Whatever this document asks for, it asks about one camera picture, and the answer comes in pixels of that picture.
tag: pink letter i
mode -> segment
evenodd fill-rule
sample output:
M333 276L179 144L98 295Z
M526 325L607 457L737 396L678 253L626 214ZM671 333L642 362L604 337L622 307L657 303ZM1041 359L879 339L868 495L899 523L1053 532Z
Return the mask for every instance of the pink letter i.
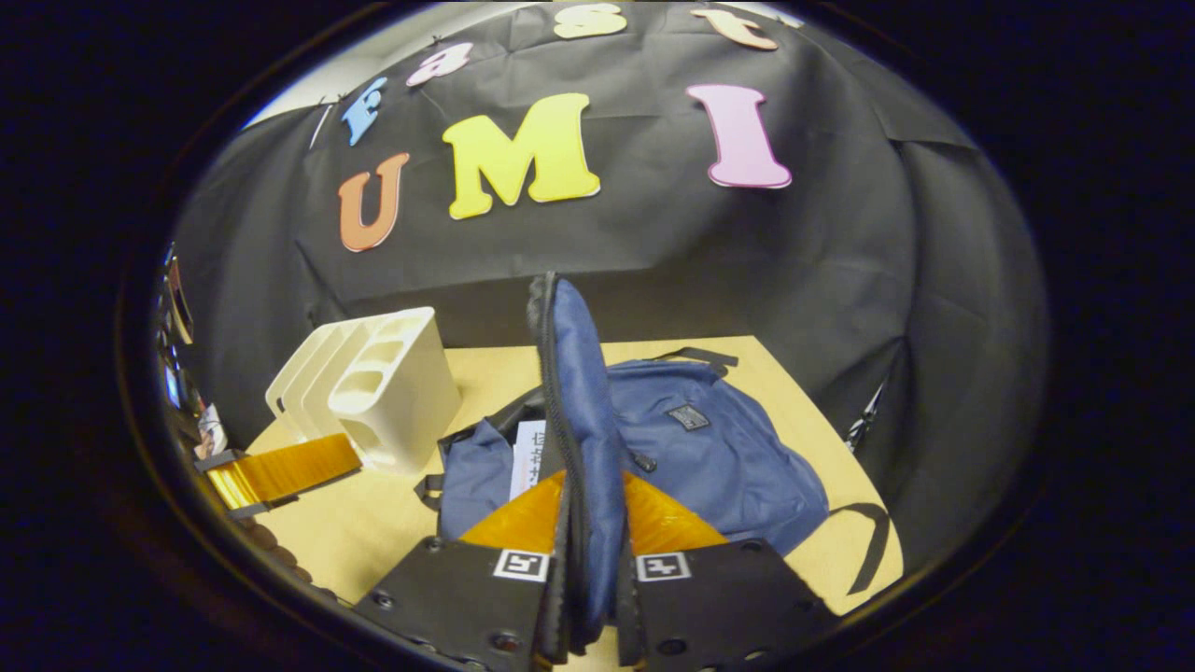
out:
M765 100L754 88L725 84L690 86L686 93L705 105L718 147L710 179L723 187L780 189L792 183L789 169L776 163L756 106Z

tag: paper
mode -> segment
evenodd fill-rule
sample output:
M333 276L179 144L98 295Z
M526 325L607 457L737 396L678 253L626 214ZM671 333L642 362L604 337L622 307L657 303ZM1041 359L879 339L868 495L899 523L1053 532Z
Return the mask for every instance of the paper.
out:
M544 432L547 422L528 420L519 423L515 434L515 460L510 469L510 499L526 493L539 483L539 465L544 458Z

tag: black strap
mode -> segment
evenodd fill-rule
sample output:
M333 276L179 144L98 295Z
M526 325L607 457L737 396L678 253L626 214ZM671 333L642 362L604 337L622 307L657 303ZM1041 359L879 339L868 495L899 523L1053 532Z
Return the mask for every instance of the black strap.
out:
M718 372L719 375L725 377L728 366L739 366L739 358L731 355L724 355L722 353L715 353L713 350L704 350L701 348L690 348L684 347L679 350L673 350L670 353L664 353L662 355L656 355L651 358L652 360L666 360L669 358L687 358L691 360L699 360L709 364Z
M422 481L415 484L415 494L418 495L423 506L431 511L440 511L440 495L433 495L431 490L442 493L445 489L443 474L428 474Z
M876 530L871 533L871 543L868 544L868 552L863 556L859 574L854 578L851 589L846 592L846 594L853 595L865 591L871 585L871 580L876 578L876 572L880 570L880 561L884 558L884 550L888 548L888 512L880 505L859 502L835 508L829 514L834 515L840 511L853 511L870 518L876 524Z

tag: white plastic holder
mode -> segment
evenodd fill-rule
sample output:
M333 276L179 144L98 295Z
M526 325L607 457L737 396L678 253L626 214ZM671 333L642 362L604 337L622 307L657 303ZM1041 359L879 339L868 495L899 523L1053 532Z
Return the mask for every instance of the white plastic holder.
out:
M327 408L367 464L415 474L456 415L460 392L434 308L370 319L379 322L332 387Z

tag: white wall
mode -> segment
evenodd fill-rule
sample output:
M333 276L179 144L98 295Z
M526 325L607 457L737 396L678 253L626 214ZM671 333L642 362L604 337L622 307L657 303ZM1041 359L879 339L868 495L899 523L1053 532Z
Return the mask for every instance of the white wall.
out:
M792 28L802 22L766 2L717 2L736 10L780 19ZM514 12L537 2L440 2L384 28L356 45L329 59L278 94L249 123L252 126L274 115L335 100L353 91L374 74L406 59L431 43L433 36L448 36L466 28Z

